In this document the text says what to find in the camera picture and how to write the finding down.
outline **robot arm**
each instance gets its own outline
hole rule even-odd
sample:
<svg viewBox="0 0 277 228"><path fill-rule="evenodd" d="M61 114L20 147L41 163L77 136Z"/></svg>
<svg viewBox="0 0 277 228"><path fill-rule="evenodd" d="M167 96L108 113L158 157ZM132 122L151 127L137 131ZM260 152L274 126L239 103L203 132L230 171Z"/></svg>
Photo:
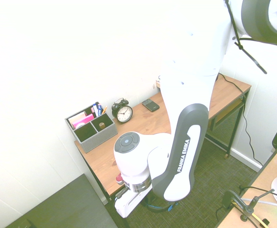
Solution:
<svg viewBox="0 0 277 228"><path fill-rule="evenodd" d="M277 44L277 0L191 0L167 24L161 93L171 135L127 133L117 140L114 156L129 190L115 207L124 218L151 189L170 202L189 194L224 55L236 41L241 48L242 35Z"/></svg>

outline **pencil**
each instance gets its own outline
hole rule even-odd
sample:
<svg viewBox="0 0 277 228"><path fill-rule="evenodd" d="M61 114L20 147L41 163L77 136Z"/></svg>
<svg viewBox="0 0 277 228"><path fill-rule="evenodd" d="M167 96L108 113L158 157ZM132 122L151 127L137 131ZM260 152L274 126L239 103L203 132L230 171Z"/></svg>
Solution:
<svg viewBox="0 0 277 228"><path fill-rule="evenodd" d="M104 108L104 110L103 110L102 114L104 114L104 113L105 113L106 109L107 109L107 106Z"/></svg>

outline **wire mesh panel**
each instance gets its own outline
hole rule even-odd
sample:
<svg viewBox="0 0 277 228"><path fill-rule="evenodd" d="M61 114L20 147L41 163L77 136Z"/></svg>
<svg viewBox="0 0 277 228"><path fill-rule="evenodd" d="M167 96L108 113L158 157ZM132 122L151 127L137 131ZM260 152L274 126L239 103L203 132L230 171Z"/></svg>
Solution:
<svg viewBox="0 0 277 228"><path fill-rule="evenodd" d="M231 114L215 129L208 127L206 137L224 149L228 149L240 109Z"/></svg>

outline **white wall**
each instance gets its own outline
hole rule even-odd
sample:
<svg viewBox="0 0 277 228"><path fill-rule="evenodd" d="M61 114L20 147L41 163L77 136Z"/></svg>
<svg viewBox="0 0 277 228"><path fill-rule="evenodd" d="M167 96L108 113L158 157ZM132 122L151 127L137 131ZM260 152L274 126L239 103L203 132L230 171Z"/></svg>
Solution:
<svg viewBox="0 0 277 228"><path fill-rule="evenodd" d="M242 41L242 45L266 69L267 74L263 74L236 46L225 56L221 72L251 85L245 112L247 130L255 158L264 164L271 155L271 142L277 132L277 46L252 41ZM259 170L260 164L253 160L243 118L232 152L234 157Z"/></svg>
<svg viewBox="0 0 277 228"><path fill-rule="evenodd" d="M166 4L0 5L0 228L85 173L65 118L157 93Z"/></svg>

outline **clock face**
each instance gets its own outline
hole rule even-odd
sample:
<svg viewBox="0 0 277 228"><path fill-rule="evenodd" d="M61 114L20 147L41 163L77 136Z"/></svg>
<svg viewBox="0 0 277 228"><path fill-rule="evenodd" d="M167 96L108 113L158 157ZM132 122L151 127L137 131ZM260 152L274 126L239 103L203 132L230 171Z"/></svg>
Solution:
<svg viewBox="0 0 277 228"><path fill-rule="evenodd" d="M129 106L124 106L118 110L117 119L118 121L124 123L130 120L132 117L132 108Z"/></svg>

